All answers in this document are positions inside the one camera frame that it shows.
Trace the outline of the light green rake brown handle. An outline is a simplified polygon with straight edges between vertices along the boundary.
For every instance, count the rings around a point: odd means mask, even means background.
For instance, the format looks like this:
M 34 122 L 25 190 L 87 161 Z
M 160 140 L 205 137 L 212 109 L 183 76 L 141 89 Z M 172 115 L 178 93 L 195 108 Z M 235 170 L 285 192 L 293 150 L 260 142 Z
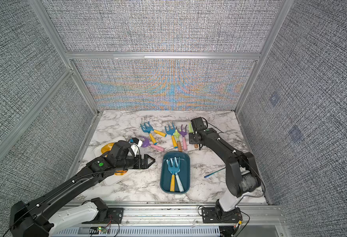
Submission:
M 192 124 L 189 123 L 189 133 L 192 134 L 193 132 L 194 132 L 194 130 L 193 130 Z M 194 148 L 198 149 L 199 145 L 198 144 L 194 144 Z

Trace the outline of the purple rake pink handle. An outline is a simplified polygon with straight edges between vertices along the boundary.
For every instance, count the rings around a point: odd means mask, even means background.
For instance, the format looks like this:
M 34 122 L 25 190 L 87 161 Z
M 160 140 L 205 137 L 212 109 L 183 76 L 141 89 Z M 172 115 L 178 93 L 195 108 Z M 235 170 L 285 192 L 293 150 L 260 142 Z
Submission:
M 142 148 L 146 148 L 146 147 L 151 147 L 152 149 L 155 149 L 157 151 L 160 151 L 160 152 L 164 152 L 165 149 L 163 147 L 160 147 L 160 146 L 157 146 L 157 145 L 154 145 L 152 143 L 150 143 L 150 140 L 149 138 L 147 137 L 142 137 L 142 145 L 141 145 Z
M 182 136 L 182 145 L 183 145 L 183 150 L 187 151 L 187 142 L 186 142 L 186 135 L 187 135 L 187 125 L 185 127 L 183 127 L 183 125 L 181 125 L 181 127 L 178 129 L 179 134 Z

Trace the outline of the light blue rake white handle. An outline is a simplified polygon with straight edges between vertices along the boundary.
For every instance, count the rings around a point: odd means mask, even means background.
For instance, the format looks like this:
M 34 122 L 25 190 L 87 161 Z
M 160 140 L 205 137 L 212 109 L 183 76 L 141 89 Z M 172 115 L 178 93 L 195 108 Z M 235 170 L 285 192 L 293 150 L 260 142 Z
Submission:
M 175 177 L 176 177 L 176 181 L 177 181 L 177 185 L 178 185 L 179 191 L 181 193 L 183 193 L 184 192 L 184 187 L 183 187 L 181 179 L 180 179 L 180 177 L 178 175 L 178 173 L 180 172 L 180 159 L 178 159 L 177 157 L 174 158 L 173 167 L 174 167 L 174 174 L 175 174 Z

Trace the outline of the teal storage box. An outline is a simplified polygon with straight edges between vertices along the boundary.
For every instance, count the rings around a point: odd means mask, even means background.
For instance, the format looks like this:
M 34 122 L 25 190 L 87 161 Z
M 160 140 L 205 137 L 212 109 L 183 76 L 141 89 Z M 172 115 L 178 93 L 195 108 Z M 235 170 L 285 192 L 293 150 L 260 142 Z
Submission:
M 168 152 L 163 156 L 161 189 L 168 194 L 184 194 L 190 188 L 190 158 L 183 152 Z

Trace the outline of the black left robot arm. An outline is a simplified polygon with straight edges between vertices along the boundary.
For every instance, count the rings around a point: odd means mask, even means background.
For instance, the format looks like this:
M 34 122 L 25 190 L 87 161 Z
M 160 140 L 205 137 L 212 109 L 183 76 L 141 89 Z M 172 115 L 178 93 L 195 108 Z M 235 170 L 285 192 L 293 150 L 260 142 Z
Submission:
M 106 220 L 108 206 L 93 198 L 80 206 L 60 210 L 82 192 L 122 170 L 148 169 L 155 159 L 134 151 L 127 141 L 116 142 L 110 151 L 88 162 L 76 175 L 52 191 L 28 203 L 19 201 L 11 207 L 9 231 L 14 237 L 51 237 L 79 223 Z

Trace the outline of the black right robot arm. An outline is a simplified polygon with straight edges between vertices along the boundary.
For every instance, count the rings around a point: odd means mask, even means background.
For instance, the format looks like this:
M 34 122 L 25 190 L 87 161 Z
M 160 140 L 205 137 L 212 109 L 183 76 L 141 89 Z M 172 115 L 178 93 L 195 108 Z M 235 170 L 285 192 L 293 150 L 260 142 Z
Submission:
M 244 153 L 227 143 L 202 117 L 191 120 L 193 132 L 189 135 L 190 144 L 207 147 L 218 155 L 225 164 L 227 191 L 217 201 L 216 209 L 221 213 L 233 211 L 245 196 L 262 186 L 255 157 Z

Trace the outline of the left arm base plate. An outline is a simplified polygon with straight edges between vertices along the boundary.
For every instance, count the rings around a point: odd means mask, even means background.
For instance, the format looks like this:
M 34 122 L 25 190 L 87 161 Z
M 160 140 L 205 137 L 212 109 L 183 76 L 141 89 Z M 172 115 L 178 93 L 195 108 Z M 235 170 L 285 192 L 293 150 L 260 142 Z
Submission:
M 123 208 L 111 207 L 107 210 L 100 210 L 93 220 L 84 222 L 84 224 L 108 224 L 109 222 L 121 224 L 123 216 Z

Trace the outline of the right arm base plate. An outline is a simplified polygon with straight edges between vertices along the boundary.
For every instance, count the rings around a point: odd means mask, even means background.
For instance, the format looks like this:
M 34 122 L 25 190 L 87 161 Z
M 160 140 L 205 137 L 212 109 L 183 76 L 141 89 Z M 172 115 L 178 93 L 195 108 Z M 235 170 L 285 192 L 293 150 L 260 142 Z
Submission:
M 239 208 L 225 212 L 220 207 L 201 207 L 204 224 L 238 224 L 243 221 Z

